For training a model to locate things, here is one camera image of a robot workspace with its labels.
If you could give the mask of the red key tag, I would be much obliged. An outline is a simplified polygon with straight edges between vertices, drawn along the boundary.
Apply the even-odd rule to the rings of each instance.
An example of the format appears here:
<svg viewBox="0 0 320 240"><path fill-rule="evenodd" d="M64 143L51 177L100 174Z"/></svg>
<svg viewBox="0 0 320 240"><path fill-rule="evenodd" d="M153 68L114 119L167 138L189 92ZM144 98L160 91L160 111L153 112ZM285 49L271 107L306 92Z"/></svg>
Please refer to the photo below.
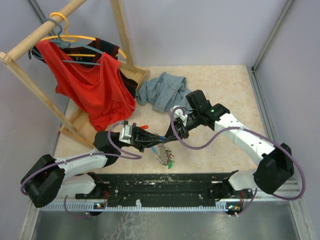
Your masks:
<svg viewBox="0 0 320 240"><path fill-rule="evenodd" d="M149 128L149 126L148 125L142 125L142 126L140 126L140 128L143 129L143 130L146 130L146 129Z"/></svg>

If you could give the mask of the bunch of keys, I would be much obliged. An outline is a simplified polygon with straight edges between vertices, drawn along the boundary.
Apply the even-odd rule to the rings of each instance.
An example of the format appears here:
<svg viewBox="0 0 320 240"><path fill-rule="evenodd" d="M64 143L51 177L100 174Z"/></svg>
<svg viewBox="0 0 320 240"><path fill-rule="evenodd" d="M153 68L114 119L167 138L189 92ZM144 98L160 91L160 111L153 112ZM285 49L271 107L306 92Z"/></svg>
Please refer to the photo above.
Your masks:
<svg viewBox="0 0 320 240"><path fill-rule="evenodd" d="M152 152L155 154L156 160L168 169L171 169L175 162L175 156L171 149L162 143L151 147Z"/></svg>

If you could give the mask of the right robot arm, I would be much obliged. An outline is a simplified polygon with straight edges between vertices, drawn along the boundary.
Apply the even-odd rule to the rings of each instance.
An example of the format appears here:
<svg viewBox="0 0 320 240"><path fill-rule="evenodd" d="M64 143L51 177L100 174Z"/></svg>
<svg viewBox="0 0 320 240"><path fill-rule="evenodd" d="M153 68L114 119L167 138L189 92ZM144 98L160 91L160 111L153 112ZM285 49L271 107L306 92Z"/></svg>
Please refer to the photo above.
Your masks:
<svg viewBox="0 0 320 240"><path fill-rule="evenodd" d="M207 126L215 135L225 136L244 151L256 168L237 170L223 185L223 192L235 198L241 190L258 188L266 194L274 194L295 173L291 149L285 143L277 146L269 139L249 130L222 104L211 105L202 90L186 96L191 110L175 105L169 110L170 127L165 135L168 139L182 141L189 132L200 125Z"/></svg>

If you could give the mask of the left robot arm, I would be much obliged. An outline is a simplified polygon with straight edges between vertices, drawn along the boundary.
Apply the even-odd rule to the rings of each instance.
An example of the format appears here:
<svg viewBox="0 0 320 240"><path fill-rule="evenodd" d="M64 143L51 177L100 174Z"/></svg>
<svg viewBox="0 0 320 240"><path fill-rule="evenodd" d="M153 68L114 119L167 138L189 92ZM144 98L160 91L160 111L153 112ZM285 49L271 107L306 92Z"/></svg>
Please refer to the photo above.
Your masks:
<svg viewBox="0 0 320 240"><path fill-rule="evenodd" d="M124 148L133 147L142 153L167 140L168 137L150 133L136 124L119 121L108 131L99 131L94 148L86 153L60 158L43 155L22 178L20 191L37 208L60 196L82 194L97 199L103 195L104 186L89 175L90 170L108 167L118 159L140 160L141 155Z"/></svg>

